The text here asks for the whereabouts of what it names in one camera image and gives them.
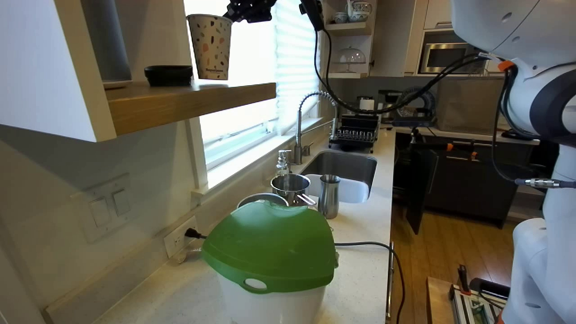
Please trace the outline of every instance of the dish rack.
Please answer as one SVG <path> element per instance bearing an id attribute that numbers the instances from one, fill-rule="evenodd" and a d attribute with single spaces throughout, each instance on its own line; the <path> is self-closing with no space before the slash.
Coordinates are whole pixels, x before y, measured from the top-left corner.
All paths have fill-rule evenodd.
<path id="1" fill-rule="evenodd" d="M 342 115 L 340 127 L 336 129 L 334 138 L 330 139 L 328 147 L 338 144 L 343 149 L 346 148 L 370 148 L 378 139 L 378 124 L 380 116 L 368 115 Z"/>

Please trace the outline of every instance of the sink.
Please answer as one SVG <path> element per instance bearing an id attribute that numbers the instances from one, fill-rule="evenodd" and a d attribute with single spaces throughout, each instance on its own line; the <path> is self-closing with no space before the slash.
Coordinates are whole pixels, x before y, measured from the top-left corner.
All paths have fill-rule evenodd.
<path id="1" fill-rule="evenodd" d="M 310 178 L 307 193 L 319 196 L 320 175 L 332 174 L 342 178 L 339 185 L 339 201 L 357 204 L 365 202 L 372 189 L 376 172 L 376 159 L 369 156 L 339 152 L 321 152 L 301 174 Z"/>

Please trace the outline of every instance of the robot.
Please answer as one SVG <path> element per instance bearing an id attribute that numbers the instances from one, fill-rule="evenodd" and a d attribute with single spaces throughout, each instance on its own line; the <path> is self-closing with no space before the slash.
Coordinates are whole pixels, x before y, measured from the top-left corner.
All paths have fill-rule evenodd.
<path id="1" fill-rule="evenodd" d="M 576 1 L 450 1 L 459 37 L 514 63 L 501 102 L 511 127 L 560 144 L 553 179 L 516 180 L 549 190 L 545 219 L 526 220 L 514 230 L 510 297 L 500 322 L 576 323 Z M 234 0 L 224 16 L 270 20 L 275 2 Z M 317 32 L 324 30 L 320 1 L 301 0 L 300 11 Z"/>

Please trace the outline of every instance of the green lid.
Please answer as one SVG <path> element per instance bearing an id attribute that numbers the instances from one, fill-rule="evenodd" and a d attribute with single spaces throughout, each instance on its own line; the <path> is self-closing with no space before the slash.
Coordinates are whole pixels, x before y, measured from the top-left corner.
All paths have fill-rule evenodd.
<path id="1" fill-rule="evenodd" d="M 255 201 L 218 224 L 202 247 L 219 274 L 252 293 L 304 291 L 329 284 L 336 249 L 330 226 L 319 212 Z M 265 289 L 246 279 L 265 283 Z"/>

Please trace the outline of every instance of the paper cup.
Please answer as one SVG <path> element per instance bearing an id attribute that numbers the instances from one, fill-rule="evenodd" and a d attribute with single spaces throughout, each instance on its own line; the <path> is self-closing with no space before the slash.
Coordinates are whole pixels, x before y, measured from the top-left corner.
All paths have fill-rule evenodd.
<path id="1" fill-rule="evenodd" d="M 186 19 L 190 26 L 198 77 L 228 80 L 232 20 L 210 14 L 190 14 Z"/>

